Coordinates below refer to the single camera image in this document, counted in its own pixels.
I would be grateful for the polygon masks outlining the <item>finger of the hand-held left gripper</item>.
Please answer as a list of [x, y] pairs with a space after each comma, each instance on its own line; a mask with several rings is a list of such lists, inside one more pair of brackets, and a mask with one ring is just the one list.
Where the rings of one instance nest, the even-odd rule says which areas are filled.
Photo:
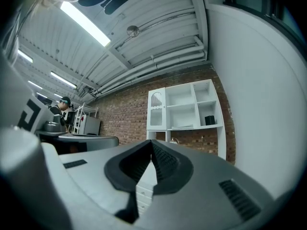
[[57, 153], [78, 153], [113, 148], [119, 145], [114, 136], [76, 135], [67, 132], [37, 131], [42, 142], [53, 145]]

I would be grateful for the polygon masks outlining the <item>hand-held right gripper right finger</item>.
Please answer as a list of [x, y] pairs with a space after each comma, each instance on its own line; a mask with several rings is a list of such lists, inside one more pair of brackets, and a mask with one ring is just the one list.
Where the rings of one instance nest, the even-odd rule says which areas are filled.
[[257, 230], [270, 215], [272, 196], [257, 181], [209, 153], [154, 140], [174, 157], [192, 164], [190, 178], [177, 192], [154, 195], [139, 218], [146, 230]]

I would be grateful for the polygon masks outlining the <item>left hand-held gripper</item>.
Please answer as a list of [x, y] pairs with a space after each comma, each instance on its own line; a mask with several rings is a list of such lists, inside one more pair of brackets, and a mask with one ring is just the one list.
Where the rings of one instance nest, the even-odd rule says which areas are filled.
[[66, 133], [61, 116], [39, 101], [19, 73], [0, 55], [0, 127], [31, 133]]

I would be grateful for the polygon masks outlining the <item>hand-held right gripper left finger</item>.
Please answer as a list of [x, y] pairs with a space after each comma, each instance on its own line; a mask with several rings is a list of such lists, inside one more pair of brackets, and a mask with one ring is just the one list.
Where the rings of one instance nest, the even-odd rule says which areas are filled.
[[67, 173], [96, 205], [121, 223], [150, 230], [150, 140], [109, 149], [61, 155]]

